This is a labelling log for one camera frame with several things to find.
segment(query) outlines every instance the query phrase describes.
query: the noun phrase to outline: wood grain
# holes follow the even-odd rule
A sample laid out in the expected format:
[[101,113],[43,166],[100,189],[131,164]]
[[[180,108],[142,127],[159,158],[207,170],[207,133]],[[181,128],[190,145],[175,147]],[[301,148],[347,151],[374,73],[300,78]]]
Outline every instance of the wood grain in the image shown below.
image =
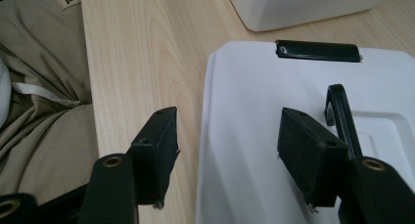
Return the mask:
[[82,0],[100,155],[125,153],[150,115],[178,108],[179,156],[165,209],[140,206],[140,223],[195,223],[208,55],[230,40],[354,43],[415,56],[415,0],[255,33],[229,0]]

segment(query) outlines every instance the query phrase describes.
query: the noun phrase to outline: metal hole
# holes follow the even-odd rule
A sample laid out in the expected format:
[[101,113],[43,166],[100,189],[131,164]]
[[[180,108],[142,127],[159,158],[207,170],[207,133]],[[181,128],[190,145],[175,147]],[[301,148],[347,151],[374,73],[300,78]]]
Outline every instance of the metal hole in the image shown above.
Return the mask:
[[116,167],[122,163],[121,157],[109,157],[104,160],[103,165],[105,167]]
[[337,143],[331,142],[331,141],[327,141],[326,144],[329,145],[330,147],[336,147],[336,146],[338,146]]
[[373,159],[364,159],[362,162],[366,167],[376,171],[383,171],[386,169],[382,163],[377,162]]
[[287,51],[287,49],[286,49],[284,46],[281,46],[281,47],[280,47],[280,51],[281,51],[281,53],[283,53],[283,54],[288,54],[288,51]]
[[141,144],[150,144],[150,140],[148,140],[146,138],[140,139],[138,142],[141,143]]
[[8,201],[0,202],[0,219],[3,217],[7,217],[13,212],[15,212],[20,205],[21,201],[17,199],[11,199]]

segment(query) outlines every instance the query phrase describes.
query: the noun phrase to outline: white plastic container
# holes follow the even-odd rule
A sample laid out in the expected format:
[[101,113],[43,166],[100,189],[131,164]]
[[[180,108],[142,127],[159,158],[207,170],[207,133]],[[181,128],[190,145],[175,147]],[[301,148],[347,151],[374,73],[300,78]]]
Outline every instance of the white plastic container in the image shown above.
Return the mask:
[[364,11],[383,0],[231,1],[248,29],[263,31]]
[[196,224],[340,224],[339,202],[310,211],[277,150],[281,109],[327,125],[332,84],[346,89],[362,153],[393,166],[415,192],[415,59],[360,48],[360,63],[308,61],[275,49],[232,41],[207,61]]

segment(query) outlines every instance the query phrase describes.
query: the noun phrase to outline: light wood surface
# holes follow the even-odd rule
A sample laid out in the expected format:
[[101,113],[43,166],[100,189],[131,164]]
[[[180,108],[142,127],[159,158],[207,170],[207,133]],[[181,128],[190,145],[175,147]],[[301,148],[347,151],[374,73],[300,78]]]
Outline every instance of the light wood surface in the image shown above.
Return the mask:
[[156,110],[178,108],[181,148],[163,211],[140,223],[195,223],[208,55],[229,40],[354,43],[415,56],[415,0],[274,31],[246,30],[229,0],[82,0],[101,156],[125,153]]

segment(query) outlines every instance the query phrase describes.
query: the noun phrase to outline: khaki cloth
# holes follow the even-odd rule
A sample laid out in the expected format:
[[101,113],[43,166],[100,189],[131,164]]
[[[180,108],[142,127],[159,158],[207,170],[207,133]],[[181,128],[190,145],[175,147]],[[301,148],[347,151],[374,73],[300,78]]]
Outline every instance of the khaki cloth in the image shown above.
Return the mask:
[[0,58],[12,82],[32,84],[80,106],[12,91],[0,128],[0,196],[49,201],[88,182],[98,159],[80,4],[0,2]]

